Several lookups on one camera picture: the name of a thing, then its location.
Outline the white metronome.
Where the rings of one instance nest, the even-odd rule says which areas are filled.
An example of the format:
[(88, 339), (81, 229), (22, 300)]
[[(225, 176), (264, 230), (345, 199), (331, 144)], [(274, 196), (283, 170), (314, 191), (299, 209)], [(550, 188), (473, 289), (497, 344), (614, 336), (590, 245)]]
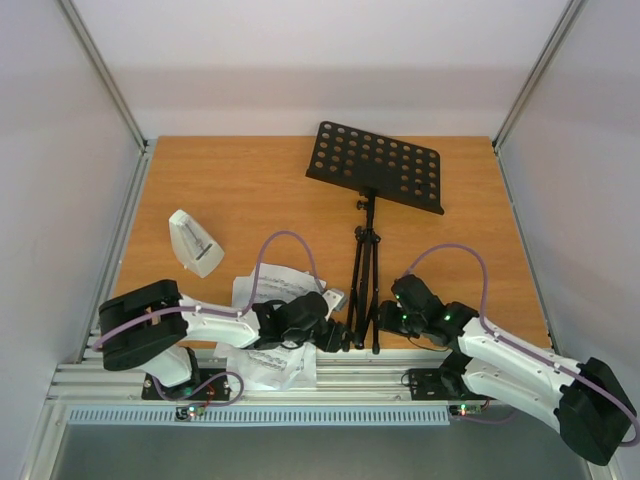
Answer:
[(210, 275), (225, 252), (187, 212), (176, 210), (168, 220), (171, 246), (179, 263), (200, 278)]

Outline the black music stand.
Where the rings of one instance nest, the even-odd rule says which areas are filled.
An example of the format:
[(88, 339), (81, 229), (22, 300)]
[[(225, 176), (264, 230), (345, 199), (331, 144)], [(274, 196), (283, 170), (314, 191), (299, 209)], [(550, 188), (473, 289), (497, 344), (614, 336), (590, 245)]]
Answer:
[(384, 199), (442, 215), (441, 154), (355, 127), (322, 121), (306, 176), (357, 192), (356, 208), (365, 220), (354, 230), (354, 266), (347, 310), (351, 344), (365, 347), (372, 335), (372, 352), (381, 350), (379, 310), (379, 244), (375, 231), (376, 201)]

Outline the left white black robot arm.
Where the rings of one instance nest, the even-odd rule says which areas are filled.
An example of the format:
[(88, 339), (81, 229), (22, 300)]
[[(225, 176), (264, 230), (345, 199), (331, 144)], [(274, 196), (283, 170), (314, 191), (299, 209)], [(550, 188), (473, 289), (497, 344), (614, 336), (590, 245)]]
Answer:
[(179, 398), (195, 395), (202, 375), (182, 341), (273, 350), (312, 344), (336, 353), (352, 337), (332, 314), (344, 303), (337, 290), (304, 293), (290, 301), (267, 300), (245, 309), (197, 301), (164, 279), (104, 302), (98, 308), (102, 353), (108, 371), (141, 369)]

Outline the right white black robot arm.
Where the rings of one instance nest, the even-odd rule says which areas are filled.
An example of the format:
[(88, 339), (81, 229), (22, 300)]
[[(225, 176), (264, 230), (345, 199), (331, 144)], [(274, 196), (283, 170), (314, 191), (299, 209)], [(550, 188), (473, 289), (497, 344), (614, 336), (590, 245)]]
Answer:
[(536, 347), (467, 305), (442, 303), (413, 274), (396, 280), (392, 293), (379, 328), (448, 348), (439, 371), (450, 395), (489, 397), (526, 413), (592, 464), (605, 466), (618, 448), (638, 444), (637, 411), (605, 362)]

